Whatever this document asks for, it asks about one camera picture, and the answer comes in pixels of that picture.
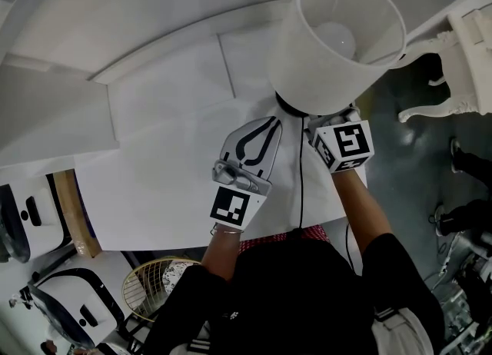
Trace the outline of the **white table lamp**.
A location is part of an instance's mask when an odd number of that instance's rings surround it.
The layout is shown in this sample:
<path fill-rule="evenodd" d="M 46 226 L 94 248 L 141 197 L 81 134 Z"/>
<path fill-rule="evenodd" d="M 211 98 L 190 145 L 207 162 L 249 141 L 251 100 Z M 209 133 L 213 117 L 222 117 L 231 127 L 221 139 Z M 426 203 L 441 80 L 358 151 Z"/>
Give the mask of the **white table lamp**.
<path fill-rule="evenodd" d="M 333 114 L 401 58 L 404 20 L 391 0 L 292 0 L 268 61 L 268 78 L 292 108 Z"/>

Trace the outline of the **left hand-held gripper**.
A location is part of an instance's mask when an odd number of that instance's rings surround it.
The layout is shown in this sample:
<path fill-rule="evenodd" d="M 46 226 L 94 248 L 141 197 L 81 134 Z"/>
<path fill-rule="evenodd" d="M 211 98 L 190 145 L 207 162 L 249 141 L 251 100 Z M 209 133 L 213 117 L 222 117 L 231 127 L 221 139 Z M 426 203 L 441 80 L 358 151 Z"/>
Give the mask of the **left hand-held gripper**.
<path fill-rule="evenodd" d="M 221 160 L 212 169 L 216 195 L 210 218 L 235 230 L 244 230 L 271 191 L 268 180 L 282 136 L 281 121 L 270 116 L 249 121 L 230 133 Z"/>

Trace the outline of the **grey metal equipment frame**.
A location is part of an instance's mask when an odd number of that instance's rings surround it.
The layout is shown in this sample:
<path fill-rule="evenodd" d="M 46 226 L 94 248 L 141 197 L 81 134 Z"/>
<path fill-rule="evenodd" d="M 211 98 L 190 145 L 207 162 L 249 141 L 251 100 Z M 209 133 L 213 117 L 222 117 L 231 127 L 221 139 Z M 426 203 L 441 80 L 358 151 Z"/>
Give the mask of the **grey metal equipment frame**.
<path fill-rule="evenodd" d="M 492 249 L 455 234 L 431 291 L 444 312 L 439 355 L 492 355 Z"/>

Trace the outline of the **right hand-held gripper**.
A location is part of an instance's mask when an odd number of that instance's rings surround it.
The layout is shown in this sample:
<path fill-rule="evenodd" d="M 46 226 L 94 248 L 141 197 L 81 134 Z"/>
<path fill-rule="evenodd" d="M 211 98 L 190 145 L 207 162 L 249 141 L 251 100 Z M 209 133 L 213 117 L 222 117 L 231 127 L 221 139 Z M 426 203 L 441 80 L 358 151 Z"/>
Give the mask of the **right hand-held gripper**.
<path fill-rule="evenodd" d="M 310 116 L 307 136 L 311 147 L 331 173 L 358 168 L 374 156 L 370 125 L 358 107 L 336 114 Z"/>

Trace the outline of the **person's right forearm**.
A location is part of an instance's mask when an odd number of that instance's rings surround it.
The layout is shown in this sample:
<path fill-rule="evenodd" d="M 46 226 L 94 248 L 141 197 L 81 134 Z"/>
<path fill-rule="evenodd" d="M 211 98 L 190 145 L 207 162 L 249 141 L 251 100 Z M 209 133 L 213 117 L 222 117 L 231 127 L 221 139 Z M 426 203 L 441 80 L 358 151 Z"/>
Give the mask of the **person's right forearm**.
<path fill-rule="evenodd" d="M 364 254 L 373 240 L 392 233 L 387 216 L 355 170 L 335 173 L 332 180 L 359 251 Z"/>

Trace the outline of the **person's black shirt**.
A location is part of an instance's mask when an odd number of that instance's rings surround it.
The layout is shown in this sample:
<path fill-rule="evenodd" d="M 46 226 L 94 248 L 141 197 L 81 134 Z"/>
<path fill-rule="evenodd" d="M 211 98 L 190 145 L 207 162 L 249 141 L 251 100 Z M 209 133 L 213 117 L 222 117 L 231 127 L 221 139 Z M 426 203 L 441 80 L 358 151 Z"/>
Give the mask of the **person's black shirt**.
<path fill-rule="evenodd" d="M 392 234 L 373 240 L 356 275 L 327 241 L 297 239 L 253 246 L 225 280 L 188 267 L 145 341 L 145 355 L 169 355 L 210 327 L 221 355 L 377 355 L 376 313 L 407 308 L 434 350 L 444 341 L 440 304 Z"/>

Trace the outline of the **white ornate dressing table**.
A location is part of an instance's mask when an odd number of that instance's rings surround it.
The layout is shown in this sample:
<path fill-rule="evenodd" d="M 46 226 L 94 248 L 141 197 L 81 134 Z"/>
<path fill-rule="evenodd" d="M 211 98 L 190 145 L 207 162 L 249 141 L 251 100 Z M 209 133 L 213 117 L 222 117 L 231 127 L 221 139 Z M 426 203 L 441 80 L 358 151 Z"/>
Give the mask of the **white ornate dressing table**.
<path fill-rule="evenodd" d="M 428 84 L 447 84 L 450 97 L 438 105 L 401 111 L 401 123 L 413 116 L 492 114 L 492 0 L 460 0 L 450 7 L 446 19 L 449 31 L 407 46 L 404 57 L 394 68 L 406 67 L 423 55 L 438 55 L 443 76 Z"/>

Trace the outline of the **person's left forearm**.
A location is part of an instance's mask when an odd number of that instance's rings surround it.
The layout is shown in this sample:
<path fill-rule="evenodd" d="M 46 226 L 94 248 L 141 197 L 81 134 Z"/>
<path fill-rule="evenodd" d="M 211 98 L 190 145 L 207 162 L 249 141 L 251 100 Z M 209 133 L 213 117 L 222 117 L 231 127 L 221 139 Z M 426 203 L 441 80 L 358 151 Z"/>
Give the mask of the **person's left forearm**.
<path fill-rule="evenodd" d="M 212 233 L 201 265 L 211 274 L 230 281 L 234 276 L 242 232 L 223 224 L 216 224 Z"/>

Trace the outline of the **black white floral cushion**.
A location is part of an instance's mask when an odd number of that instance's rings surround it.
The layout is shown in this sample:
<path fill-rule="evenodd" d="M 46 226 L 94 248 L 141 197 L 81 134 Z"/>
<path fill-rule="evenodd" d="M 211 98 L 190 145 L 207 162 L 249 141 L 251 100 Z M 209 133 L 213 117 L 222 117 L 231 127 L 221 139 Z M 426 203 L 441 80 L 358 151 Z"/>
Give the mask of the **black white floral cushion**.
<path fill-rule="evenodd" d="M 174 290 L 185 270 L 193 265 L 194 263 L 190 261 L 173 260 L 165 268 L 164 273 L 162 274 L 162 284 L 167 295 Z"/>

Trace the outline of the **white and black appliance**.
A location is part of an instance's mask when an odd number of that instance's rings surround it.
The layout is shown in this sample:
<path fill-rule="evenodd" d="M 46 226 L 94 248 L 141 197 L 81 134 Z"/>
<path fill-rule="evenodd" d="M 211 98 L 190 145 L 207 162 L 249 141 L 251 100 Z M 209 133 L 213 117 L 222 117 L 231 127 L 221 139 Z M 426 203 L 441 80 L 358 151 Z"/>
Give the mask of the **white and black appliance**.
<path fill-rule="evenodd" d="M 129 315 L 121 281 L 87 267 L 56 271 L 29 290 L 55 330 L 82 349 L 95 348 Z"/>
<path fill-rule="evenodd" d="M 0 262 L 27 263 L 71 243 L 51 174 L 0 186 Z"/>

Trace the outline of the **brown cardboard box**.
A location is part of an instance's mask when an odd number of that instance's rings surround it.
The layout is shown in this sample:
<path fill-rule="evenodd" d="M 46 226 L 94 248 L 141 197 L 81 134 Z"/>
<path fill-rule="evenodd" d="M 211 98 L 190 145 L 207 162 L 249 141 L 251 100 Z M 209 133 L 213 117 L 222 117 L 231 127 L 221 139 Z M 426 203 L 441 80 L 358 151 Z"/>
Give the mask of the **brown cardboard box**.
<path fill-rule="evenodd" d="M 101 246 L 89 227 L 83 201 L 78 191 L 75 171 L 59 171 L 53 174 L 61 212 L 75 249 L 83 257 L 95 258 L 101 252 Z"/>

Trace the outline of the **red checkered cloth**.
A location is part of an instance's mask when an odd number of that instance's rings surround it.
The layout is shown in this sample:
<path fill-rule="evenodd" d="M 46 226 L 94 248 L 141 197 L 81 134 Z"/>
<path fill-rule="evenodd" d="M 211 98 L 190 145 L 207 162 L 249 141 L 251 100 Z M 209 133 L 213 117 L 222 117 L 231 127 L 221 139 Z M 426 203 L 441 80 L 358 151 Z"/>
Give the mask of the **red checkered cloth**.
<path fill-rule="evenodd" d="M 295 241 L 299 239 L 325 241 L 328 243 L 331 242 L 326 232 L 324 231 L 324 228 L 320 224 L 318 224 L 306 228 L 295 228 L 292 231 L 285 232 L 282 234 L 275 234 L 267 237 L 259 237 L 256 239 L 242 241 L 238 253 L 242 254 L 246 250 L 250 250 L 251 248 L 262 244 L 269 244 L 269 243 L 276 243 L 276 242 L 283 242 L 283 241 Z"/>

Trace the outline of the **white table top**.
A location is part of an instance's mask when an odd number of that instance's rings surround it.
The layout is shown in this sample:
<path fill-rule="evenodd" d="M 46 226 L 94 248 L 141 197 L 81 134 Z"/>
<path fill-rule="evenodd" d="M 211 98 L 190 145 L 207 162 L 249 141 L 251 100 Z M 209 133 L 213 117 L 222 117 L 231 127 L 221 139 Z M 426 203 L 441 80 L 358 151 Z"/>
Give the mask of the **white table top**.
<path fill-rule="evenodd" d="M 301 139 L 301 123 L 273 98 L 238 98 L 192 111 L 111 103 L 120 147 L 78 161 L 76 177 L 104 250 L 177 250 L 211 239 L 215 190 L 211 169 L 225 138 L 268 115 L 282 123 L 272 191 L 243 233 L 245 240 L 345 217 L 330 174 Z"/>

